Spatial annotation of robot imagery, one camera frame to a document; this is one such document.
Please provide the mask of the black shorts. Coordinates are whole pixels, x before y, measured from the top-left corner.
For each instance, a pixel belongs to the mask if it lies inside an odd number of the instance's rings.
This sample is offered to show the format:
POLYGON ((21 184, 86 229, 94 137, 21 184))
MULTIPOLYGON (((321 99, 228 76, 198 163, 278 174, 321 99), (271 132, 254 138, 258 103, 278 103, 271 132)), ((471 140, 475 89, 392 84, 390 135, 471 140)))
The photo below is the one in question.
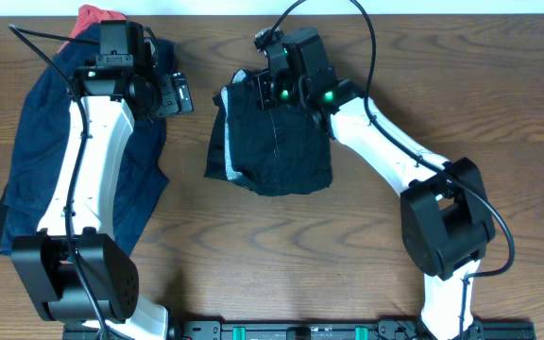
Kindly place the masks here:
POLYGON ((260 107, 256 77, 237 70, 213 98, 204 176, 260 196, 308 195, 332 183, 330 138, 294 106, 260 107))

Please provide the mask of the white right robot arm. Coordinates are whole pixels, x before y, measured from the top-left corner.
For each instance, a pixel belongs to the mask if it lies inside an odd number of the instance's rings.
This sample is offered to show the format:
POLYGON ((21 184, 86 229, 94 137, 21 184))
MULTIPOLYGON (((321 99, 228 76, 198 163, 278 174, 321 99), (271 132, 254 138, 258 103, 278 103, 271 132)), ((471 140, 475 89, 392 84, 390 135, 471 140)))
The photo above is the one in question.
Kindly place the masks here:
POLYGON ((423 335, 473 337, 471 285, 495 236, 478 167, 467 158, 451 162, 394 125, 363 88, 337 76, 315 28, 268 28, 254 44, 268 62, 258 77, 263 106, 309 110, 399 196, 402 242, 424 275, 423 335))

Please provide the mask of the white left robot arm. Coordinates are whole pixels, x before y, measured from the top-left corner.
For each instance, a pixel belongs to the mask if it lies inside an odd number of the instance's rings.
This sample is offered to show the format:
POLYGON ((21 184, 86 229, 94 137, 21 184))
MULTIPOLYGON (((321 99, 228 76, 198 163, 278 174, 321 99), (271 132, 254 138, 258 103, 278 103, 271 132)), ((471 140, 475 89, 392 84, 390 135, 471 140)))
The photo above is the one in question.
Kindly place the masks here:
POLYGON ((70 128, 59 179, 34 234, 14 238, 12 263, 38 316, 74 338, 180 339, 169 310, 140 292, 138 270, 113 236, 123 153, 138 118, 193 109, 186 76, 149 61, 100 55, 67 81, 70 128))

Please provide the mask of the red garment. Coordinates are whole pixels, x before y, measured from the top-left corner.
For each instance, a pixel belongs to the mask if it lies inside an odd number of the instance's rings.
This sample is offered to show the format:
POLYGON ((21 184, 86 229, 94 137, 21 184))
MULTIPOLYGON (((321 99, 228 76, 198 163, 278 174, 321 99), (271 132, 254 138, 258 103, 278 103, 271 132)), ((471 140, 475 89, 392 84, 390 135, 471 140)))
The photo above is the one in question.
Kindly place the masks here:
POLYGON ((83 5, 78 9, 75 25, 69 35, 70 38, 77 38, 90 26, 100 24, 106 20, 126 20, 128 17, 118 11, 98 8, 93 5, 83 5))

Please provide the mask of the navy blue shorts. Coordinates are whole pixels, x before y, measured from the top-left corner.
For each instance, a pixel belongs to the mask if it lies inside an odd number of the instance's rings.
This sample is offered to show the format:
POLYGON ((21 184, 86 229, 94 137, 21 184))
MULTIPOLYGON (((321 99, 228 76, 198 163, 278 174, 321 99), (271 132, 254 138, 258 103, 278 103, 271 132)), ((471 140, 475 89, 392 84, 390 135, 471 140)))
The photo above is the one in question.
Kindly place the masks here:
MULTIPOLYGON (((80 29, 53 57, 25 97, 0 198, 0 254, 9 255, 17 236, 33 235, 53 198, 70 130, 71 100, 62 75, 71 76, 98 52, 100 25, 80 29)), ((126 253, 135 248, 168 184, 159 167, 166 142, 163 120, 138 121, 127 140, 113 200, 113 235, 126 253)))

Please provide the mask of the black mounting rail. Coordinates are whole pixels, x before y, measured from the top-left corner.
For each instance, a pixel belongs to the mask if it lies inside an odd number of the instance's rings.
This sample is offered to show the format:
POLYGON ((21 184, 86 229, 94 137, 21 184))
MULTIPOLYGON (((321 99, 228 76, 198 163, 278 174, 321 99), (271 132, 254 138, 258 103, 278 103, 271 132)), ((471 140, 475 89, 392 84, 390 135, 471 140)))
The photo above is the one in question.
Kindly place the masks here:
MULTIPOLYGON (((189 321, 171 331, 185 340, 415 340, 431 339, 421 322, 384 319, 374 323, 298 324, 189 321)), ((460 339, 535 340, 531 322, 476 320, 460 339)))

